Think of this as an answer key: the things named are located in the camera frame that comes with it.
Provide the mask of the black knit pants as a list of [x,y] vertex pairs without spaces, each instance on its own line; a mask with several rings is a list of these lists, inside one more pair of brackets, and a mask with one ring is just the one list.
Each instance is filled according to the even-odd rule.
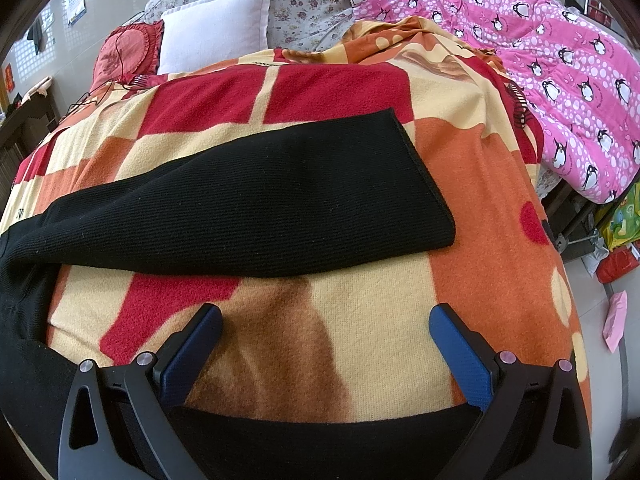
[[[450,246],[454,216],[391,110],[251,134],[85,188],[1,237],[1,411],[50,474],[76,366],[44,342],[62,266],[292,278]],[[468,406],[382,422],[249,422],[174,408],[195,463],[225,479],[431,477]]]

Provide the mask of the red orange yellow blanket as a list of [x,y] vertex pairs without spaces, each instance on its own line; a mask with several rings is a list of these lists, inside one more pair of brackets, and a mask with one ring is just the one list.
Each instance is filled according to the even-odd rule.
[[74,368],[156,350],[198,306],[226,327],[186,403],[279,422],[440,412],[446,302],[527,364],[575,367],[575,301],[534,190],[542,132],[506,60],[423,18],[362,22],[115,84],[18,170],[1,220],[1,407],[60,428]]

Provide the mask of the dark wooden desk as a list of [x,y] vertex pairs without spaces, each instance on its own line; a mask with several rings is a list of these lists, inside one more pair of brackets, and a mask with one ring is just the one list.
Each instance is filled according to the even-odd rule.
[[18,166],[58,126],[58,111],[47,94],[35,93],[1,125],[1,206],[13,188]]

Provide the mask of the pink penguin quilt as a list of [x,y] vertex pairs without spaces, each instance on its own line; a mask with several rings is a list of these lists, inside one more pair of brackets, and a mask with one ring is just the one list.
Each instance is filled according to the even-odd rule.
[[639,170],[639,63],[556,0],[348,0],[355,18],[422,16],[495,52],[544,130],[542,161],[597,204]]

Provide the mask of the red frilled pillow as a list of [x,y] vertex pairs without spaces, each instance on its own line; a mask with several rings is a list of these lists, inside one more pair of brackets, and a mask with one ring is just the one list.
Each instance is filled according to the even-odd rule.
[[163,34],[163,21],[114,29],[94,62],[90,91],[108,82],[130,84],[137,76],[155,75],[160,66]]

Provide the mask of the white pillow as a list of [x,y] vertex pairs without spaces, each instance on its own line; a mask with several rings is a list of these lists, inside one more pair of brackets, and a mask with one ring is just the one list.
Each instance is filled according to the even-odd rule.
[[270,0],[198,0],[165,11],[157,73],[194,72],[265,50]]

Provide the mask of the dark hanging garment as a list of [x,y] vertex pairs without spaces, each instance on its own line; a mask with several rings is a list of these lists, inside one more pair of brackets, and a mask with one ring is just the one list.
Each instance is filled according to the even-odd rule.
[[32,43],[35,55],[40,55],[40,53],[46,50],[47,38],[42,27],[41,16],[38,16],[38,18],[36,18],[32,23],[32,26],[29,27],[27,31],[27,39]]

